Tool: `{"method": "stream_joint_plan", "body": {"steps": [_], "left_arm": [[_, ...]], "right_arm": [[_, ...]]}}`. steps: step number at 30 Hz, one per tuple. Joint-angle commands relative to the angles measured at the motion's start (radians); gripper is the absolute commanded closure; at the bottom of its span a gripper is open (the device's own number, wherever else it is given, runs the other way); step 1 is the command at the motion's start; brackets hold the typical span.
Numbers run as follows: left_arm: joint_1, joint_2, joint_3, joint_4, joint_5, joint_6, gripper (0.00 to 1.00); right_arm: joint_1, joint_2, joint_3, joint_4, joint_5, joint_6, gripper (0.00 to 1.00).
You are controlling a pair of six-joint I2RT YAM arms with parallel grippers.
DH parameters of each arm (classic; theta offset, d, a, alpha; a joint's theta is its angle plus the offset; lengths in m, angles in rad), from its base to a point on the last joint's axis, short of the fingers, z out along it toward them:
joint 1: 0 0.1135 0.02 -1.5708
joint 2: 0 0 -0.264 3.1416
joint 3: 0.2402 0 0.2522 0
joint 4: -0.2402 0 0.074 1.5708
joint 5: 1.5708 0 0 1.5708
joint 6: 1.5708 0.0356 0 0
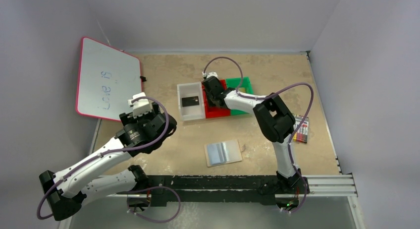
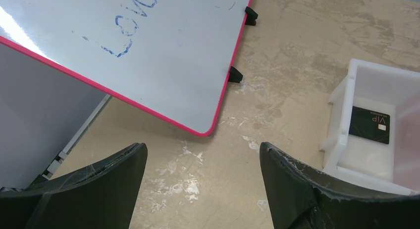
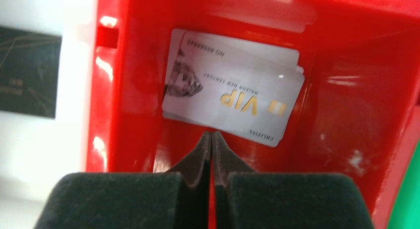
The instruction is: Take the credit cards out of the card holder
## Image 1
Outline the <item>red plastic bin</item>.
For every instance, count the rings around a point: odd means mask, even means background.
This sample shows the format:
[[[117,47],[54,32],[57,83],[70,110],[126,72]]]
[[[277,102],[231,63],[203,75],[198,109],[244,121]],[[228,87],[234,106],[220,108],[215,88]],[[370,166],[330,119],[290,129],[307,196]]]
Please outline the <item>red plastic bin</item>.
[[[218,108],[218,107],[210,105],[211,102],[209,102],[207,99],[203,81],[202,81],[202,91],[203,91],[203,100],[204,100],[206,119],[231,116],[231,111],[229,109]]]

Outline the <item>green plastic bin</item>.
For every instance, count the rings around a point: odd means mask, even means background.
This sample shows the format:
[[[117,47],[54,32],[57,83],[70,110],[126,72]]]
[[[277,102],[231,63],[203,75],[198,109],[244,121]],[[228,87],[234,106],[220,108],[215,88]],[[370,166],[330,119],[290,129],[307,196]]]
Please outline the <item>green plastic bin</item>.
[[[225,79],[226,82],[226,87],[227,88],[236,88],[239,83],[240,83],[240,78],[227,78]],[[246,94],[253,94],[253,88],[250,82],[249,77],[244,77],[243,78],[243,82],[242,85],[239,87],[238,89],[240,92],[242,93],[246,93]],[[241,111],[241,110],[230,110],[230,115],[231,116],[235,116],[235,115],[244,115],[244,114],[250,114],[252,113],[252,108],[250,108],[247,112],[246,111]]]

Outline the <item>white plastic bin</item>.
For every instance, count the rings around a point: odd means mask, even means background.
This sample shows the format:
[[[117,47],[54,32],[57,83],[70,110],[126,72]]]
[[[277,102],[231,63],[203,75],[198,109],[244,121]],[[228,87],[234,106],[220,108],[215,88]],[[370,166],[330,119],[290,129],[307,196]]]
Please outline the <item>white plastic bin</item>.
[[[201,82],[177,85],[178,109],[182,121],[205,119]]]

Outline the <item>beige leather card holder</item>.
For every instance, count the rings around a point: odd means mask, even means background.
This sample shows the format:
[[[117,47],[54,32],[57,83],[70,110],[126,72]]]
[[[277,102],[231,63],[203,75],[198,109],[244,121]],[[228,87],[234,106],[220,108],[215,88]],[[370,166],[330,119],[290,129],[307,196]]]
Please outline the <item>beige leather card holder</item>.
[[[241,162],[242,150],[237,139],[210,143],[204,146],[208,167]]]

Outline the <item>pack of coloured markers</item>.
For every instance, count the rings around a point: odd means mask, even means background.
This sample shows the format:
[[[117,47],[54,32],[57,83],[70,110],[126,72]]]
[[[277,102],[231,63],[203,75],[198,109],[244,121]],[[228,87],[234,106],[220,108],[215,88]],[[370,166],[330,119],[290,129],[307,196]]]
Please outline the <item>pack of coloured markers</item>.
[[[294,117],[295,117],[294,128],[297,128],[297,126],[302,122],[303,116],[294,114]],[[293,141],[307,144],[308,137],[309,137],[309,118],[306,117],[302,123],[302,126],[298,129],[298,131],[293,136]]]

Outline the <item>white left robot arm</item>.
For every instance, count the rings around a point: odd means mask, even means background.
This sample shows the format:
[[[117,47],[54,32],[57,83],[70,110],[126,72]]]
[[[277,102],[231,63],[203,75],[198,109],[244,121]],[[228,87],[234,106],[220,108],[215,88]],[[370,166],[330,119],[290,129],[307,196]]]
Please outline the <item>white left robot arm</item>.
[[[58,172],[47,170],[39,175],[44,192],[36,217],[62,221],[83,206],[99,198],[124,192],[148,192],[154,189],[139,165],[108,176],[102,173],[138,154],[150,154],[173,135],[177,121],[159,109],[119,115],[123,128],[100,149],[78,163]]]

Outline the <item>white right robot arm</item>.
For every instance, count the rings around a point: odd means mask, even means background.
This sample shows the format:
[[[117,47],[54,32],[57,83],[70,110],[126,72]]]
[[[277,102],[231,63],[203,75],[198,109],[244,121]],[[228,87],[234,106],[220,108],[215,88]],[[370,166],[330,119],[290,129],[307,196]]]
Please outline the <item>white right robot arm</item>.
[[[277,162],[277,178],[281,186],[308,193],[309,186],[294,160],[292,147],[295,117],[278,94],[259,96],[223,87],[215,76],[202,81],[207,100],[214,106],[252,114],[263,136],[272,143]]]

